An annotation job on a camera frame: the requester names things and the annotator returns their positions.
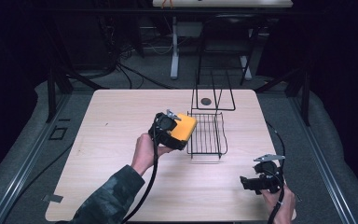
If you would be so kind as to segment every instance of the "camera mount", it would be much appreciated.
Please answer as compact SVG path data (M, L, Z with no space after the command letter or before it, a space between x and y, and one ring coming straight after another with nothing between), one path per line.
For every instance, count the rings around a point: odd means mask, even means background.
M244 189L254 190L255 193L261 194L261 189L268 189L271 193L278 192L283 184L283 171L281 167L277 167L275 160L284 160L284 156L267 154L265 156L254 159L259 161L254 168L258 178L248 179L240 176Z

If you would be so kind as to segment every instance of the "black cable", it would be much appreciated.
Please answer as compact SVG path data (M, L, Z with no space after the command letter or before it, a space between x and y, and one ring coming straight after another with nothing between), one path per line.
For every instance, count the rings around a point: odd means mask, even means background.
M150 182L147 185L146 191L144 193L144 196L142 196L141 200L138 202L136 207L132 210L131 213L129 213L126 217L124 217L123 221L121 223L126 223L130 218L135 215L135 213L138 212L139 208L144 203L145 199L147 198L147 195L149 194L150 190L153 187L154 181L156 179L157 169L158 169L158 136L156 135L156 120L157 117L155 117L155 122L152 125L153 128L153 150L154 150L154 159L153 159L153 173L150 177Z
M28 188L30 188L33 183L43 174L46 172L46 170L48 168L50 168L50 166L52 164L54 164L54 162L56 162L60 157L62 157L63 154L65 154L65 152L67 152L73 145L74 143L72 143L71 145L69 145L69 147L67 147L56 159L54 159L51 163L48 164L48 166L46 166L33 180L31 180L31 182L22 190L22 192L17 196L16 200L14 200L13 204L10 206L10 209L7 211L7 214L5 215L5 218L3 220L2 223L5 223L8 216L10 215L11 211L13 210L14 206L16 205L16 203L19 201L19 199L22 197L22 195L27 191Z
M141 84L139 84L139 86L137 88L135 88L135 89L137 89L137 90L141 89L141 87L144 85L144 82L145 82L145 79L142 77Z
M105 70L103 70L101 73L99 74L93 74L93 75L82 75L82 77L86 77L88 79L94 79L94 78L98 78L98 77L106 77L109 74L111 74L112 72L114 72L116 69L116 65L112 65L109 68L106 68Z
M272 210L272 212L271 212L271 214L269 215L269 218L268 218L268 224L272 224L273 221L274 221L275 216L277 215L279 209L281 208L283 197L284 197L284 188L283 188L283 182L280 180L279 177L277 177L274 173L272 173L269 170L265 170L265 172L267 172L270 175L273 175L275 178L277 178L278 181L279 181L280 188L281 188L281 193L279 195L278 201L275 204L274 209Z
M120 59L127 60L132 56L132 51L134 50L132 45L122 46L120 48Z
M272 131L278 136L278 138L279 138L279 140L281 142L281 145L282 145L282 155L285 157L286 156L286 148L284 146L284 142L283 142L281 136L279 135L278 131L267 120L266 120L266 123L272 129ZM282 162L281 162L281 175L283 175L284 161L285 161L285 159L283 159ZM270 172L268 170L265 170L265 171L267 171L267 173L269 173L270 175L273 175L275 178L278 179L278 181L280 183L280 188L281 188L281 194L279 196L277 204L274 206L274 209L272 210L272 212L271 212L271 214L269 215L269 218L268 218L268 224L272 224L275 216L277 215L279 209L281 208L282 200L283 200L283 197L284 197L284 189L283 189L283 183L282 183L282 181L280 180L279 177L277 177L275 174L273 174L272 172Z
M120 69L120 71L124 74L124 76L126 76L127 80L129 81L130 83L130 90L132 89L132 82L131 82L131 79L130 77L127 75L127 73L123 70L123 68L121 68L121 66L118 64L117 65L118 69Z
M156 81L156 80L154 80L154 79L152 79L150 77L146 77L145 75L141 74L140 72L138 72L138 71L136 71L134 69L131 69L131 68L127 67L126 65L120 63L120 62L117 62L117 65L119 65L119 66L121 66L121 67L123 67L123 68L125 68L125 69L127 69L127 70L129 70L131 72L133 72L134 74L136 74L136 75L138 75L140 77L143 77L144 79L146 79L146 80L148 80L148 81L150 81L150 82L152 82L152 83L154 83L154 84L156 84L156 85L158 85L160 87L163 87L165 89L169 89L169 90L172 90L172 89L178 90L179 89L177 87L165 85L164 83L158 82L158 81Z
M266 121L267 125L272 129L272 131L278 136L281 145L282 145L282 155L285 157L286 156L286 147L284 146L284 142L281 138L281 135L278 133L278 131L268 122ZM284 160L282 160L281 162L281 169L282 169L282 174L283 174L283 166L284 166Z

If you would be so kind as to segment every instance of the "white table leg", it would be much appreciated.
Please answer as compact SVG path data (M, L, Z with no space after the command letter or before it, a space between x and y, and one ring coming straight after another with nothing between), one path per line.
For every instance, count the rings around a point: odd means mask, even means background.
M171 79L178 78L179 69L179 49L178 49L178 34L176 32L176 17L172 18L172 65L171 65Z

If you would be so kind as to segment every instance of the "yellow sponge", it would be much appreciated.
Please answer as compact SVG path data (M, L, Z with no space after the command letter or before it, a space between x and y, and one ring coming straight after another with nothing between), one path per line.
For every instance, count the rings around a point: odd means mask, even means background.
M171 136L178 140L188 141L196 128L197 120L184 114L178 114L177 117L181 120L176 120L177 126L171 131Z

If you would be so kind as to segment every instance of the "black metal bar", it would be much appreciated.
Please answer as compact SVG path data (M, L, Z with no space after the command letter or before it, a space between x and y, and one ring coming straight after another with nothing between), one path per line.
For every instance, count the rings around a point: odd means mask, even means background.
M71 77L73 77L73 78L75 78L75 79L81 81L82 83L86 84L87 86L93 88L95 91L97 91L97 90L106 90L106 89L107 89L107 88L105 88L105 87L102 87L102 86L96 84L95 82L90 81L90 80L87 79L86 77L82 77L82 76L81 76L80 74L78 74L77 72L75 72L75 71L73 71L73 70L70 70L70 69L68 69L68 68L66 68L66 67L63 67L63 66L62 66L62 67L60 67L60 69L61 69L63 72L67 73L69 76L71 76Z
M48 74L48 119L46 123L50 123L57 112L57 103L55 95L55 81L53 71Z
M72 86L71 82L63 71L56 71L54 73L54 79L55 83L63 94L71 94L74 90L74 86Z
M287 80L288 78L290 78L292 76L295 76L298 73L299 70L300 69L297 68L297 69L295 69L295 70L293 70L293 71L291 71L291 72L289 72L289 73L287 73L287 74L285 74L285 75L283 75L281 77L276 77L276 78L272 79L269 83L267 83L267 84L255 89L255 92L260 93L260 92L263 92L263 91L267 91L270 88L272 88L272 87L276 86L277 84L279 84L280 82L285 81L285 80Z
M304 86L301 99L301 117L307 126L310 126L309 110L310 110L310 74L304 74Z
M304 79L305 73L304 69L299 69L296 73L294 73L291 77L287 78L289 81L289 84L286 87L286 90L284 90L284 93L286 93L287 97L295 97L298 95L298 92L301 90L301 87L305 85Z
M198 8L29 8L31 13L36 16L46 15L143 15L143 16L208 16L223 13L244 13L263 15L271 18L307 18L320 17L324 11L320 10L294 10L291 8L274 8L274 7L198 7Z

